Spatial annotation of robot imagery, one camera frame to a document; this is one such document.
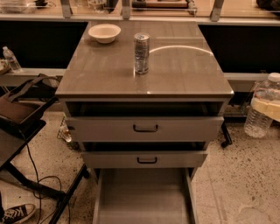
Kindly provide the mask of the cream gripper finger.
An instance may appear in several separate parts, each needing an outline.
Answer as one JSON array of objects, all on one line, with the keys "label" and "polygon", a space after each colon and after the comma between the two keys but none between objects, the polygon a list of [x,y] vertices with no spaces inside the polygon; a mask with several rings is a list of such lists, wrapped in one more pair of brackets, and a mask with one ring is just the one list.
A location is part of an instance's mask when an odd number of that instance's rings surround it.
[{"label": "cream gripper finger", "polygon": [[280,101],[253,98],[251,100],[251,107],[267,117],[280,122]]}]

